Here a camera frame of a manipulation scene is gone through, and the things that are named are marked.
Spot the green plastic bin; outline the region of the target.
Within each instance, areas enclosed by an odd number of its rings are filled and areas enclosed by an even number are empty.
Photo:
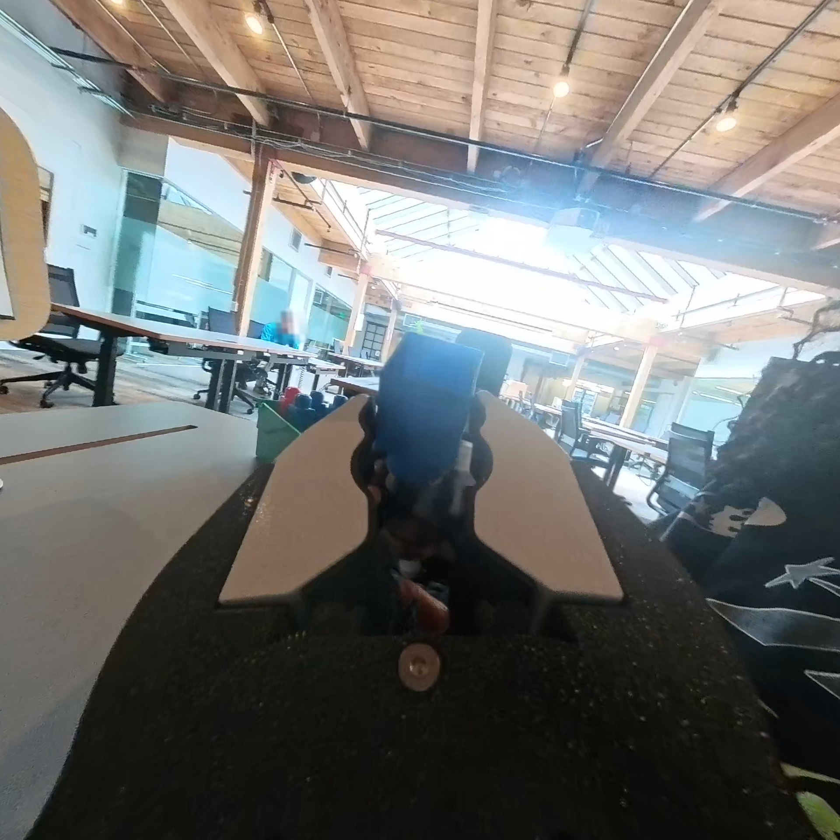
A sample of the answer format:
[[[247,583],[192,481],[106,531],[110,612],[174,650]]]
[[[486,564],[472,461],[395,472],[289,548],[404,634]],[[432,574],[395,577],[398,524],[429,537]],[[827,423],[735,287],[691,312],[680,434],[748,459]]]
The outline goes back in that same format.
[[[299,439],[301,431],[281,414],[277,401],[260,401],[256,417],[255,459],[261,465],[273,464],[286,448]]]

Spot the wooden backing board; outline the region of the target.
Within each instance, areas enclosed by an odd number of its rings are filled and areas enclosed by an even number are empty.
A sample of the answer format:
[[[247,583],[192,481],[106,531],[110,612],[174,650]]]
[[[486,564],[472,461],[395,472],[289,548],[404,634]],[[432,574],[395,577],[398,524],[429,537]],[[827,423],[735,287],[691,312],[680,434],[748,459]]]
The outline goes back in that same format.
[[[50,315],[39,168],[16,122],[1,111],[1,341],[27,338]]]

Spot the person's left hand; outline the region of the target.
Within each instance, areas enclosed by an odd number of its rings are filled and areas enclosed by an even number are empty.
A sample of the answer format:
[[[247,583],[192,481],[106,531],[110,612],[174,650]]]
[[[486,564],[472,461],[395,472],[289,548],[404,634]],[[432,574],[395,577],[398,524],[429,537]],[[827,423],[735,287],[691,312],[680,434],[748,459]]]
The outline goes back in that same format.
[[[422,636],[442,636],[450,627],[448,607],[420,584],[401,578],[397,586],[398,600],[402,612],[412,628],[411,632]]]

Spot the blue mega block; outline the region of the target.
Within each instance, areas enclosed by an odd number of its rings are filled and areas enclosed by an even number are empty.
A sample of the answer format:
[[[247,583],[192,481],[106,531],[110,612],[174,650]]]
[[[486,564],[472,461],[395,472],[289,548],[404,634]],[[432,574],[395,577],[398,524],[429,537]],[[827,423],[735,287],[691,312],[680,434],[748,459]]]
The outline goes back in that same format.
[[[414,332],[396,347],[381,370],[374,440],[397,482],[425,487],[452,469],[483,357]]]

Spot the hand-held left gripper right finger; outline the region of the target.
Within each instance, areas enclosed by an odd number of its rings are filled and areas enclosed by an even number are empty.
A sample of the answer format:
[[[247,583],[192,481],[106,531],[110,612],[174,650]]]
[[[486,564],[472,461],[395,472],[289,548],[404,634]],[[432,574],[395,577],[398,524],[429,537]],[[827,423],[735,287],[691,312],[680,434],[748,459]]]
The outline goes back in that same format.
[[[474,530],[541,590],[573,601],[621,601],[623,588],[604,548],[571,460],[535,423],[479,392],[479,433],[491,455],[476,492]]]

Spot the black mesh office chair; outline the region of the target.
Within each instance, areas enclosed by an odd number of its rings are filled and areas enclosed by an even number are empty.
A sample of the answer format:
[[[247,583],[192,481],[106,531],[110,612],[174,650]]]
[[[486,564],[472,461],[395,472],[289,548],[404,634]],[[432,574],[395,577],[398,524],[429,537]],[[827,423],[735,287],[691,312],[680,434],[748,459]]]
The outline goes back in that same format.
[[[206,329],[211,332],[234,334],[236,331],[235,315],[230,311],[223,311],[214,308],[207,310]],[[258,385],[262,374],[259,363],[263,361],[260,357],[251,355],[245,362],[237,365],[235,373],[235,384],[233,397],[247,405],[246,413],[252,415],[257,407],[256,398],[248,391],[251,384]],[[215,359],[203,359],[202,370],[210,375],[219,373],[220,361]]]
[[[77,385],[93,393],[94,406],[116,405],[114,376],[117,359],[126,344],[126,338],[101,332],[98,339],[79,337],[81,326],[62,311],[52,311],[47,324],[39,332],[14,342],[14,347],[36,354],[37,360],[48,359],[60,363],[61,369],[39,374],[27,374],[2,379],[1,394],[8,393],[11,384],[43,382],[45,389],[39,406],[51,408],[50,396],[58,390],[68,391]]]

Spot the long wooden top desk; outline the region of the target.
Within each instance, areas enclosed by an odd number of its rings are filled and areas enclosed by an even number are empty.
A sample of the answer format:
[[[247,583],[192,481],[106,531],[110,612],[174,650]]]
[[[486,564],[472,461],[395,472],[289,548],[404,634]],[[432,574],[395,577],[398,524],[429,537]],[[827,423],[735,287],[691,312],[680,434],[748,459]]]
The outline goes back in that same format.
[[[304,350],[295,350],[286,345],[241,335],[189,329],[60,303],[52,303],[51,309],[68,316],[80,326],[95,329],[100,333],[98,369],[92,399],[94,407],[115,404],[114,376],[119,355],[118,345],[122,339],[147,339],[151,343],[164,345],[163,354],[218,361],[220,365],[212,375],[205,408],[223,414],[228,413],[233,398],[237,364],[258,355],[265,355],[273,362],[302,361],[303,364],[307,364],[313,358],[313,353]]]

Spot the cluster of colourful mega blocks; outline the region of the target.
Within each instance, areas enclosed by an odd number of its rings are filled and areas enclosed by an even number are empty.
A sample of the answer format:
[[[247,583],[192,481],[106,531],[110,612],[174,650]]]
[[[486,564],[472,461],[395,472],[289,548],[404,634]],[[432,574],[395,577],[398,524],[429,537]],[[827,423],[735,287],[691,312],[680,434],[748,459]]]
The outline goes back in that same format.
[[[332,400],[327,400],[326,396],[329,394],[317,390],[304,393],[295,386],[289,386],[279,400],[277,412],[299,433],[304,433],[348,401],[342,394],[333,395]]]

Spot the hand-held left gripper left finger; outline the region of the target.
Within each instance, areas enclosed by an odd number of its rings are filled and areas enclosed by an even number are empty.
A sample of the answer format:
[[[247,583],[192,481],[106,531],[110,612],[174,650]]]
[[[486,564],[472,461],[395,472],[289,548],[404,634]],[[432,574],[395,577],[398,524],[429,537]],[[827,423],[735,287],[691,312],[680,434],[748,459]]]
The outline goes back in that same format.
[[[369,505],[351,467],[370,407],[357,395],[278,455],[219,604],[291,602],[363,544]]]

